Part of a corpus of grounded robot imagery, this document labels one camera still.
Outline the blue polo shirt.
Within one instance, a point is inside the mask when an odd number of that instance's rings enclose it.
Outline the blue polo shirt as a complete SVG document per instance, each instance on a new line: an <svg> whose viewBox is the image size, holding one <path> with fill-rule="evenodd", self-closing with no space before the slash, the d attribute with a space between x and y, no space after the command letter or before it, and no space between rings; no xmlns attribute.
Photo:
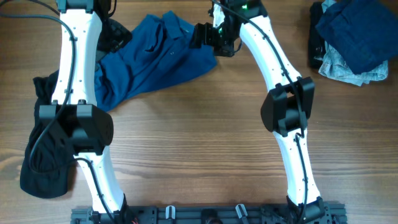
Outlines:
<svg viewBox="0 0 398 224"><path fill-rule="evenodd" d="M172 11L162 17L146 15L123 48L96 63L97 106L111 111L141 93L179 85L214 69L217 61L210 46L189 47L193 30Z"/></svg>

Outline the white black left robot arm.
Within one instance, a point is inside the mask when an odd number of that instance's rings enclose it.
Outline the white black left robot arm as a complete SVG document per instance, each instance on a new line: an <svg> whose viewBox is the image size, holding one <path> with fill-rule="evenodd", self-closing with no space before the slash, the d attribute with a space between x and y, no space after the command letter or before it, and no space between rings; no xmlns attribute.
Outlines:
<svg viewBox="0 0 398 224"><path fill-rule="evenodd" d="M109 146L114 126L110 114L97 107L95 63L124 47L131 33L111 19L114 1L57 1L62 25L61 62L50 105L39 109L45 136L73 155L89 186L93 204L72 211L72 223L137 223L113 169Z"/></svg>

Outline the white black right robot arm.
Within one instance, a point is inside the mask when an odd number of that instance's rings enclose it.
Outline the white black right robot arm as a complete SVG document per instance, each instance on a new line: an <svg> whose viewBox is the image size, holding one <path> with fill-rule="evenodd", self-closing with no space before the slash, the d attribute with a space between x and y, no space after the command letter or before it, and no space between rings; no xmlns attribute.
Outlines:
<svg viewBox="0 0 398 224"><path fill-rule="evenodd" d="M313 178L308 155L308 119L315 84L290 64L272 30L261 1L213 1L208 11L212 23L198 23L190 47L213 48L220 57L238 51L236 39L245 44L264 78L267 96L261 119L280 147L287 176L288 223L310 223L325 216L323 200Z"/></svg>

